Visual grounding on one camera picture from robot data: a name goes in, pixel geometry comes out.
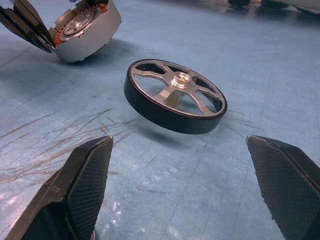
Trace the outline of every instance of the wheel pod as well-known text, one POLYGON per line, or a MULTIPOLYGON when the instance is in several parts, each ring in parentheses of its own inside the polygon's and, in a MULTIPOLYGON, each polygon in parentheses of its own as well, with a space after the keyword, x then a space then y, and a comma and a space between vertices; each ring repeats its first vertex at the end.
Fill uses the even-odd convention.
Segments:
POLYGON ((132 63, 127 70, 124 95, 129 104, 149 121, 183 134, 212 131, 227 111, 226 98, 214 84, 189 68, 164 60, 143 59, 132 63), (158 79, 167 88, 151 96, 138 85, 136 76, 158 79), (216 112, 205 106, 196 94, 198 92, 210 100, 216 112), (187 113, 172 107, 176 96, 181 95, 188 95, 202 114, 187 113))
POLYGON ((11 32, 67 63, 82 61, 106 46, 121 24, 112 0, 82 0, 47 30, 27 0, 11 0, 12 9, 0 7, 0 22, 11 32))

